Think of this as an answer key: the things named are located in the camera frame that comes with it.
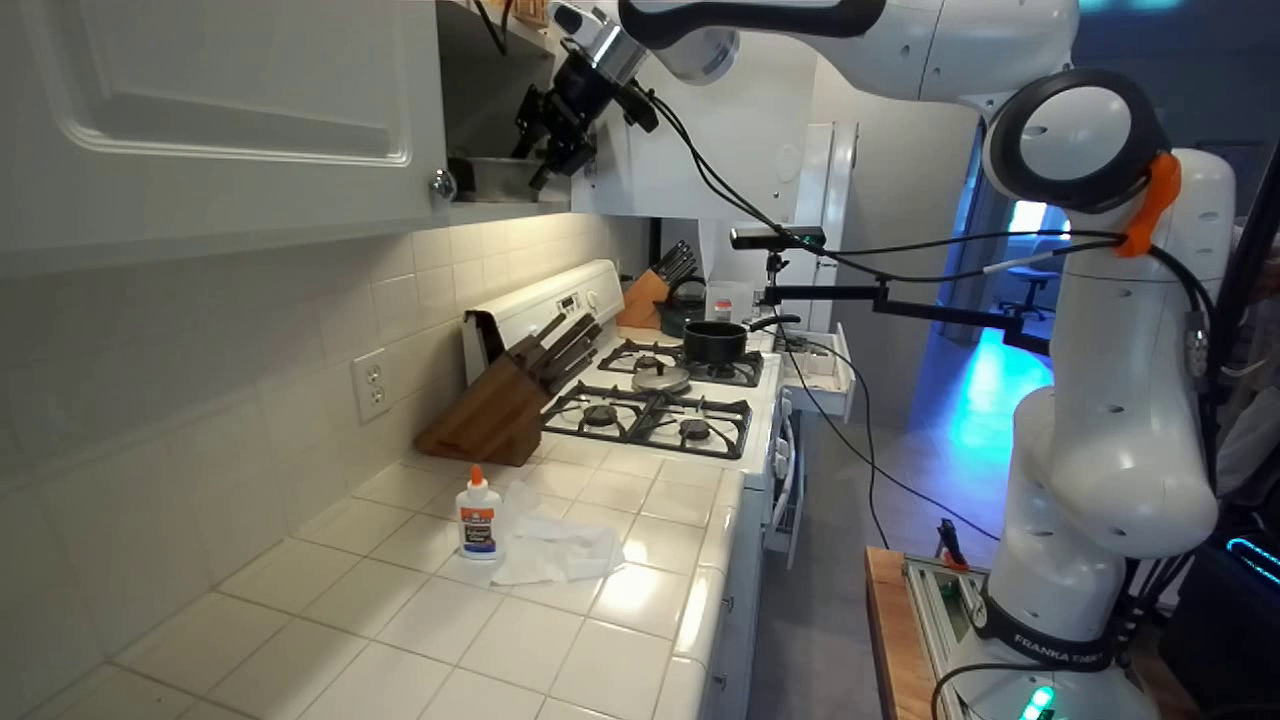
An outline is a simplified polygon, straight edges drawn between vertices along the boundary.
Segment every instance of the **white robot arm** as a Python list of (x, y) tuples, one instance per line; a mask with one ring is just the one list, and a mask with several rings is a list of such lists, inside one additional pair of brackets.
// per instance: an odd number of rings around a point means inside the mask
[(620, 0), (620, 19), (593, 13), (593, 23), (566, 28), (581, 61), (563, 65), (571, 82), (556, 78), (593, 92), (551, 99), (581, 108), (574, 126), (537, 126), (551, 140), (585, 136), (625, 99), (642, 53), (680, 82), (717, 82), (731, 28), (789, 31), (853, 88), (974, 108), (997, 189), (1062, 209), (1079, 232), (1126, 236), (1118, 254), (1068, 256), (1056, 389), (1014, 414), (1005, 541), (974, 608), (984, 634), (964, 638), (947, 673), (1008, 663), (956, 676), (974, 720), (1023, 715), (1044, 686), (1061, 720), (1157, 720), (1110, 663), (1110, 608), (1126, 562), (1178, 556), (1211, 533), (1214, 496), (1186, 372), (1195, 306), (1147, 254), (1214, 289), (1236, 216), (1228, 164), (1170, 152), (1125, 78), (1073, 68), (1073, 0)]

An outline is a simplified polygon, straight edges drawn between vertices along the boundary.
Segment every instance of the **white tile countertop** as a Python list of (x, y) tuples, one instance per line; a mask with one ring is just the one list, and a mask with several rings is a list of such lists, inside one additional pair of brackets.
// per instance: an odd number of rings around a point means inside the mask
[(454, 556), (464, 478), (446, 459), (370, 478), (40, 715), (693, 720), (735, 469), (543, 437), (530, 463), (489, 469), (493, 485), (615, 528), (620, 566), (520, 588)]

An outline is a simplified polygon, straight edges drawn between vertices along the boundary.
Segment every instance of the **wooden knife block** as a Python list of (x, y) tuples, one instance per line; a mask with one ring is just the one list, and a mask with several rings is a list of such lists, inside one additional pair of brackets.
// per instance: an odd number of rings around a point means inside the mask
[(522, 463), (541, 443), (541, 407), (546, 392), (510, 357), (499, 357), (440, 425), (423, 430), (413, 448), (473, 463)]

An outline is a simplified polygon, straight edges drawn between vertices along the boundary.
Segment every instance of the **small bottle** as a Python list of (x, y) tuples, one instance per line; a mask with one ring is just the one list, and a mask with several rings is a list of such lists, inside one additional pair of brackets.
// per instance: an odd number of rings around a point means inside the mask
[(454, 491), (454, 521), (464, 524), (464, 556), (493, 556), (495, 552), (495, 505), (499, 491), (489, 488), (479, 463), (473, 463), (466, 488)]

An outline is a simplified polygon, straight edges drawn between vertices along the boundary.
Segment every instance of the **kitchen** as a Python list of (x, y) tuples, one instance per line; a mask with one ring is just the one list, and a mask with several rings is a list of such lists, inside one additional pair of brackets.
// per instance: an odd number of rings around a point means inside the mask
[[(5, 68), (32, 65), (18, 53), (26, 48), (18, 28), (26, 23), (0, 28)], [(35, 108), (49, 105), (32, 99), (18, 105), (18, 113), (7, 113), (5, 136), (32, 140), (32, 129), (49, 126)], [(842, 95), (820, 73), (801, 118), (861, 118), (861, 155), (853, 178), (861, 193), (853, 196), (848, 232), (874, 241), (941, 236), (950, 229), (956, 189), (966, 168), (972, 118)], [(316, 131), (310, 140), (320, 150), (330, 140), (346, 152), (376, 150), (360, 131)], [(299, 193), (290, 204), (271, 209), (256, 202), (256, 193), (277, 202), (279, 184), (290, 182), (289, 174), (267, 174), (260, 184), (244, 184), (244, 174), (190, 178), (190, 189), (168, 189), (173, 196), (163, 196), (163, 184), (179, 174), (160, 174), (143, 178), (143, 189), (160, 193), (155, 204), (143, 204), (139, 193), (119, 184), (129, 168), (119, 178), (110, 178), (114, 168), (87, 168), (87, 178), (75, 178), (85, 168), (57, 168), (49, 178), (32, 174), (42, 168), (40, 136), (32, 145), (5, 140), (5, 155), (12, 155), (5, 174), (5, 216), (16, 220), (5, 225), (0, 279), (0, 715), (26, 715), (35, 709), (91, 715), (91, 709), (110, 706), (129, 715), (129, 709), (139, 709), (131, 701), (143, 701), (155, 715), (244, 715), (235, 706), (209, 706), (201, 693), (197, 701), (173, 686), (131, 676), (119, 656), (139, 638), (155, 634), (204, 594), (248, 570), (260, 552), (308, 543), (308, 533), (324, 528), (316, 518), (330, 500), (357, 488), (364, 488), (364, 496), (417, 491), (400, 488), (404, 478), (394, 478), (394, 469), (406, 459), (406, 437), (459, 397), (464, 307), (600, 256), (615, 259), (625, 274), (640, 274), (650, 232), (647, 220), (637, 220), (650, 216), (642, 209), (585, 216), (505, 204), (446, 209), (446, 220), (440, 220), (421, 216), (421, 209), (431, 204), (421, 193), (390, 193), (386, 204), (360, 209), (360, 202), (346, 202), (350, 189), (421, 189), (421, 178), (413, 178), (413, 184), (404, 182), (406, 174), (360, 178), (360, 164), (346, 164), (350, 182), (338, 182), (337, 189), (308, 184), (310, 196)], [(931, 168), (927, 189), (918, 189), (918, 178), (905, 174), (911, 164)], [(796, 193), (796, 178), (789, 174), (747, 178), (776, 182), (776, 204), (789, 204), (789, 193)], [(75, 182), (75, 193), (68, 193), (65, 212), (49, 212), (49, 204), (32, 202), (52, 189), (52, 196), (59, 196), (68, 182)], [(693, 174), (680, 174), (676, 182), (665, 174), (671, 189), (656, 189), (665, 182), (640, 174), (637, 182), (647, 184), (637, 196), (647, 193), (656, 209), (688, 202), (688, 189), (695, 189)], [(239, 225), (190, 212), (211, 204), (209, 193), (227, 193), (227, 202), (239, 204)], [(40, 229), (52, 236), (52, 248), (22, 248), (16, 229)], [(870, 332), (881, 321), (856, 312), (842, 324), (856, 335)], [(894, 328), (890, 335), (894, 343), (922, 343), (922, 328)], [(370, 349), (385, 349), (390, 407), (364, 425), (350, 406), (346, 361)], [(917, 378), (869, 372), (890, 378), (884, 389), (886, 397), (905, 392), (890, 383), (911, 383)], [(446, 496), (464, 485), (454, 469), (446, 469), (446, 478), (426, 478), (440, 480)], [(390, 518), (394, 511), (376, 511), (376, 521), (360, 528), (385, 533)], [(316, 586), (350, 570), (326, 566), (330, 552), (320, 556), (324, 562), (310, 552), (316, 566), (299, 562)], [(256, 616), (253, 626), (271, 634), (279, 629), (277, 622)], [(201, 673), (201, 688), (211, 688), (219, 681), (215, 673), (227, 667), (209, 663)], [(459, 673), (454, 698), (482, 698), (466, 681), (476, 676)], [(669, 686), (650, 686), (640, 706), (659, 709), (665, 693)]]

